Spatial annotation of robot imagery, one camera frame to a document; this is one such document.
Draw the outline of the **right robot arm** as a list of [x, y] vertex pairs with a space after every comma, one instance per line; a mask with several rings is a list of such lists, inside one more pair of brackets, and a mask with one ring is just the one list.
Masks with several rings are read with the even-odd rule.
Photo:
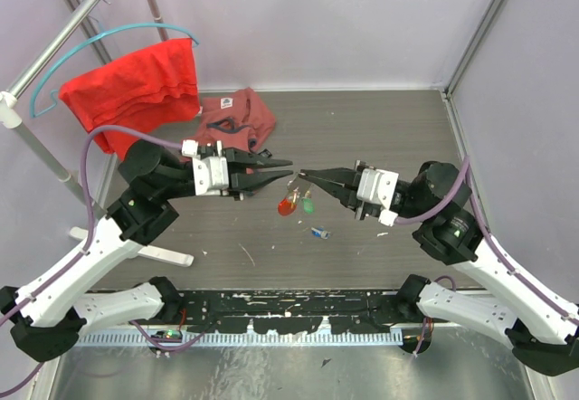
[[412, 237], [422, 251], [491, 295], [477, 300], [411, 274], [396, 293], [402, 319], [442, 319], [475, 330], [545, 376], [577, 369], [577, 304], [550, 290], [500, 246], [476, 206], [469, 167], [469, 161], [461, 167], [428, 161], [410, 182], [364, 162], [353, 168], [302, 169], [299, 177], [359, 220], [371, 216], [384, 226], [416, 225]]

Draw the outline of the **blue tag key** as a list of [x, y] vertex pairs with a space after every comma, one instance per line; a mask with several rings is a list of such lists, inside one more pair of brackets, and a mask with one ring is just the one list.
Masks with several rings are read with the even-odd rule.
[[327, 240], [327, 239], [330, 237], [330, 235], [331, 235], [331, 233], [328, 232], [327, 230], [324, 230], [324, 229], [318, 228], [318, 227], [312, 227], [312, 228], [311, 228], [311, 233], [312, 233], [315, 237], [320, 238], [320, 239], [323, 239], [323, 240]]

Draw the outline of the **green tag key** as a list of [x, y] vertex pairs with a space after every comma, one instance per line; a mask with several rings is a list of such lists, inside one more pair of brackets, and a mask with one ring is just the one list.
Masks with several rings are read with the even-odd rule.
[[315, 212], [315, 207], [311, 198], [306, 197], [303, 199], [303, 210], [306, 214], [313, 214]]

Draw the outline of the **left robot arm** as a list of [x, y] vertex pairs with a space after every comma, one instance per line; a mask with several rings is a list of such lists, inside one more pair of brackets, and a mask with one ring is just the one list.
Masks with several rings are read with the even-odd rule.
[[133, 320], [170, 324], [183, 300], [166, 277], [102, 296], [88, 293], [108, 272], [134, 258], [178, 217], [171, 200], [230, 196], [236, 200], [290, 176], [292, 161], [265, 157], [220, 142], [185, 140], [179, 155], [139, 140], [120, 163], [128, 188], [90, 226], [87, 236], [45, 274], [19, 288], [1, 289], [1, 312], [18, 349], [50, 361], [101, 329]]

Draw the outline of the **metal key organizer red handle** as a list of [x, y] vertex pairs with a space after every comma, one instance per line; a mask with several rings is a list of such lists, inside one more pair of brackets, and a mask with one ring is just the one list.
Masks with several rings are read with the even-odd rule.
[[300, 200], [307, 192], [307, 181], [300, 174], [295, 175], [287, 184], [287, 193], [278, 203], [278, 213], [289, 216], [295, 212]]

